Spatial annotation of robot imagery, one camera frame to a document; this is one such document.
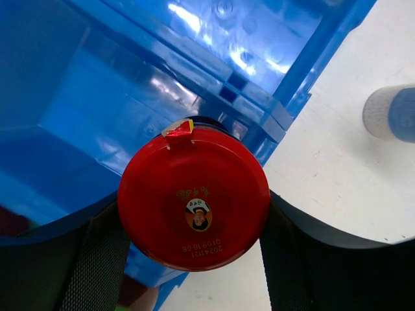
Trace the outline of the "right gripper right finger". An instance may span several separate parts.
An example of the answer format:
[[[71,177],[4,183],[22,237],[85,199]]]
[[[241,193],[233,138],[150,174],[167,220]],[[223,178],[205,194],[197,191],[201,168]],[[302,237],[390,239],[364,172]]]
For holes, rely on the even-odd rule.
[[[272,192],[260,245],[273,310],[414,309],[413,238],[362,238]]]

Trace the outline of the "yellow-cap sauce bottle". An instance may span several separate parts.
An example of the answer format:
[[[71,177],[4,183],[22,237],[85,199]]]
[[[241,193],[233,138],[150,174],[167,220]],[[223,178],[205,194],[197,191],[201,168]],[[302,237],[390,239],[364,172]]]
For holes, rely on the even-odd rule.
[[[0,207],[0,236],[16,237],[32,228],[32,223],[28,218],[9,211],[5,207]]]
[[[159,287],[151,288],[124,274],[117,306],[121,310],[154,310],[158,296]]]

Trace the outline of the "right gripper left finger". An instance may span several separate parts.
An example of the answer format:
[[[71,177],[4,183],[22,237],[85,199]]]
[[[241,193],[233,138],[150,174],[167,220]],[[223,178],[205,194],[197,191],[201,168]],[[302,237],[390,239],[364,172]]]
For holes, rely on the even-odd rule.
[[[1,237],[2,310],[115,310],[130,240],[117,195]]]

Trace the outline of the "red-lid sauce jar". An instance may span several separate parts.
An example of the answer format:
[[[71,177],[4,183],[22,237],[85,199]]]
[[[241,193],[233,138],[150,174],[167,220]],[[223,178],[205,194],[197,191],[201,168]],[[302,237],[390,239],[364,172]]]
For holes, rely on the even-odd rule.
[[[181,119],[127,164],[117,195],[123,227],[143,254],[172,269],[208,271],[261,235],[270,189],[261,164],[218,121]]]

